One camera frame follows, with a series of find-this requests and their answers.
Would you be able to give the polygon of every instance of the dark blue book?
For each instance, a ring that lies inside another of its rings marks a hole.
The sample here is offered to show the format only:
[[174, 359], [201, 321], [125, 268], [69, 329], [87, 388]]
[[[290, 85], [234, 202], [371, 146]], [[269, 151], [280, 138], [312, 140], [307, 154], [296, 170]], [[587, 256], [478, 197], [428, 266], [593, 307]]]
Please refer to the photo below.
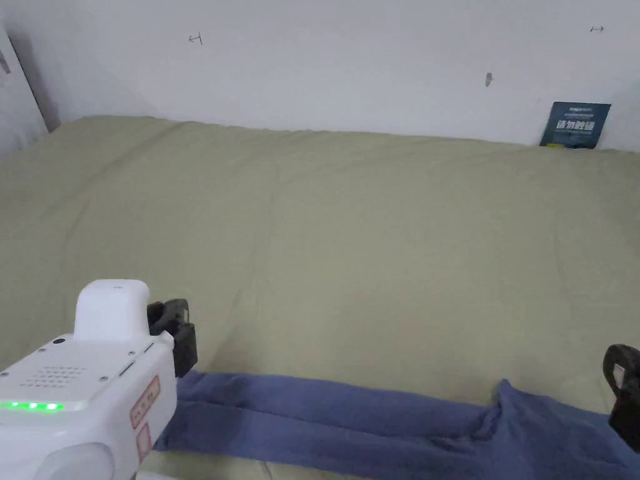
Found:
[[541, 147], [595, 148], [611, 104], [554, 102]]

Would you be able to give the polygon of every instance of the white robot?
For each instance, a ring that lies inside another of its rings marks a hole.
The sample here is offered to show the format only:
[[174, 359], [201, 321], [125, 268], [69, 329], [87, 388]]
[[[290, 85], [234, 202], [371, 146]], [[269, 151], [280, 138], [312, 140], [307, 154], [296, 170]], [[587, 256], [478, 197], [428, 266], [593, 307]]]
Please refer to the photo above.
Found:
[[131, 480], [197, 361], [184, 300], [147, 305], [138, 280], [97, 280], [73, 334], [0, 372], [0, 479]]

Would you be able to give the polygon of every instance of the white wall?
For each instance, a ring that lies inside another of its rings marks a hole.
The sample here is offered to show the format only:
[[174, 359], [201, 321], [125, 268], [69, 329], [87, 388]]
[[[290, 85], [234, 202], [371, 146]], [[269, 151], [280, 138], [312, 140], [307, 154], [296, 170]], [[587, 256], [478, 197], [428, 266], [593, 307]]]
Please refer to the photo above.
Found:
[[640, 150], [636, 0], [0, 1], [50, 127], [154, 115], [537, 143], [565, 100], [611, 102], [600, 146]]

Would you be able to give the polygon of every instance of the blue cloth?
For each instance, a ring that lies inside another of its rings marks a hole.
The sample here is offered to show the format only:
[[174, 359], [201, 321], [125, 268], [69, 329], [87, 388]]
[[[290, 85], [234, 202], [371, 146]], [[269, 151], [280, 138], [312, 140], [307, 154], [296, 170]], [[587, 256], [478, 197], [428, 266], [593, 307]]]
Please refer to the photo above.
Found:
[[480, 407], [321, 380], [190, 372], [160, 451], [223, 454], [382, 479], [640, 477], [607, 417], [506, 380]]

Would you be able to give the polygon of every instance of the mattress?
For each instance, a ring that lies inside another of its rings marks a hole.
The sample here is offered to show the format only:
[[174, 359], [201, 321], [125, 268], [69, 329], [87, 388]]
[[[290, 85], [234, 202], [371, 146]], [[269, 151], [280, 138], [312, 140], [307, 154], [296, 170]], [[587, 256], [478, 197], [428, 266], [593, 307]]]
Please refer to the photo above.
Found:
[[507, 378], [607, 412], [604, 352], [640, 344], [639, 185], [618, 151], [85, 118], [0, 164], [0, 367], [71, 331], [88, 282], [139, 278], [189, 300], [202, 371], [476, 404]]

